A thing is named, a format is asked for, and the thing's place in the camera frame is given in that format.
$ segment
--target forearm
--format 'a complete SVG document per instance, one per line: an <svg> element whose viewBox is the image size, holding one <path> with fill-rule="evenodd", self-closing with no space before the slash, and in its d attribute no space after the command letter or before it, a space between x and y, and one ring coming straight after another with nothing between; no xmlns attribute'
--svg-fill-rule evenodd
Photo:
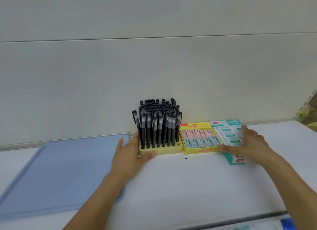
<svg viewBox="0 0 317 230"><path fill-rule="evenodd" d="M73 216L64 230L103 230L124 182L111 173Z"/></svg>
<svg viewBox="0 0 317 230"><path fill-rule="evenodd" d="M296 228L317 229L316 192L279 155L263 167L274 182Z"/></svg>

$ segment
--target yellow eraser box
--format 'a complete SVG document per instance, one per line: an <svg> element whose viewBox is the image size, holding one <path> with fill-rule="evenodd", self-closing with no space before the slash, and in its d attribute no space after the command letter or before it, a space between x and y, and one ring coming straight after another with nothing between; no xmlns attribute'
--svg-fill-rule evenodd
<svg viewBox="0 0 317 230"><path fill-rule="evenodd" d="M185 155L217 152L222 144L208 121L180 124L179 130Z"/></svg>

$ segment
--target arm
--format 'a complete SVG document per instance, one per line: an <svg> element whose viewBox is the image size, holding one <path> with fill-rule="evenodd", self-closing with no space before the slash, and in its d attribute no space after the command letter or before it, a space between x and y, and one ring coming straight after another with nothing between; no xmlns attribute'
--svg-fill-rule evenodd
<svg viewBox="0 0 317 230"><path fill-rule="evenodd" d="M104 230L112 206L123 186L148 160L156 156L155 151L152 151L138 157L138 139L137 132L123 148L123 140L119 140L109 174L63 230Z"/></svg>
<svg viewBox="0 0 317 230"><path fill-rule="evenodd" d="M242 126L244 143L240 147L220 146L220 151L244 157L261 165L274 182L295 226L317 229L317 194L283 157L274 152L264 137Z"/></svg>

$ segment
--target light blue tray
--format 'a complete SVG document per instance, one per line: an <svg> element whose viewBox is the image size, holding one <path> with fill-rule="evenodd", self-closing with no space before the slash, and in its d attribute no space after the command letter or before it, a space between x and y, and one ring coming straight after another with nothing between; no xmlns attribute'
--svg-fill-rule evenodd
<svg viewBox="0 0 317 230"><path fill-rule="evenodd" d="M109 173L120 138L129 141L117 135L43 145L1 194L0 220L79 209Z"/></svg>

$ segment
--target hand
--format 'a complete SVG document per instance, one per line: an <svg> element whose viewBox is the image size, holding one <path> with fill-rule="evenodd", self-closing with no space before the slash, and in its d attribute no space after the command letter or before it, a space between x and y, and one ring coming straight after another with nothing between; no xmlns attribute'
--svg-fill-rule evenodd
<svg viewBox="0 0 317 230"><path fill-rule="evenodd" d="M275 161L276 158L280 158L280 156L268 146L263 136L254 130L248 129L244 125L241 127L243 144L239 147L220 145L219 150L221 152L243 157L262 166L271 161Z"/></svg>
<svg viewBox="0 0 317 230"><path fill-rule="evenodd" d="M116 175L123 183L133 178L143 165L156 156L155 151L150 151L138 157L139 133L136 132L131 140L122 147L123 139L118 141L116 152L112 159L112 166L109 174Z"/></svg>

